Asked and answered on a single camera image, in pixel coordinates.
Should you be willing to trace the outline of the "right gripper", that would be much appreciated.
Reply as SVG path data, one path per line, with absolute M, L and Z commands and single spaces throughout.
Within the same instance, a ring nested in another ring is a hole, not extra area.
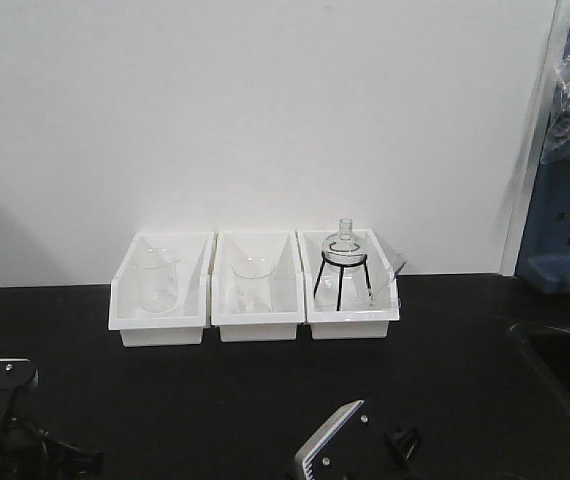
M 339 405 L 284 468 L 286 479 L 452 479 L 416 461 L 424 437 L 417 426 L 377 411 L 371 400 Z

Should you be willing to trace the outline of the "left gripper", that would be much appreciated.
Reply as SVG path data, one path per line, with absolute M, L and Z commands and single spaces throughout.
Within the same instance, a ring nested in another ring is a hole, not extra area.
M 30 417 L 16 413 L 20 395 L 38 385 L 26 358 L 0 358 L 0 479 L 96 479 L 104 455 L 54 438 Z

